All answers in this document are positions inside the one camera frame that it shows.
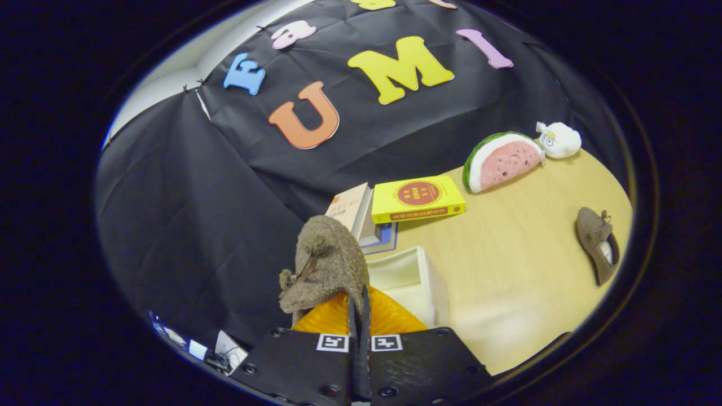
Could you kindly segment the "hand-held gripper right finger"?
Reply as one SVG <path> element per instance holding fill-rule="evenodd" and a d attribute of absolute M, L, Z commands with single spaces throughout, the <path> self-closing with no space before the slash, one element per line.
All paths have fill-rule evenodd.
<path fill-rule="evenodd" d="M 359 330 L 359 396 L 371 405 L 451 405 L 492 383 L 492 375 L 449 327 L 372 334 L 387 322 L 379 300 L 364 288 Z"/>

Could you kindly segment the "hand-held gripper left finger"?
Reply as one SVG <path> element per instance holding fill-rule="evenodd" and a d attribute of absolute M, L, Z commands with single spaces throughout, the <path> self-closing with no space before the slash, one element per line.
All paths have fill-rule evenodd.
<path fill-rule="evenodd" d="M 263 337 L 230 378 L 266 396 L 296 405 L 351 405 L 362 399 L 356 376 L 358 307 L 346 307 L 348 334 L 275 328 Z"/>

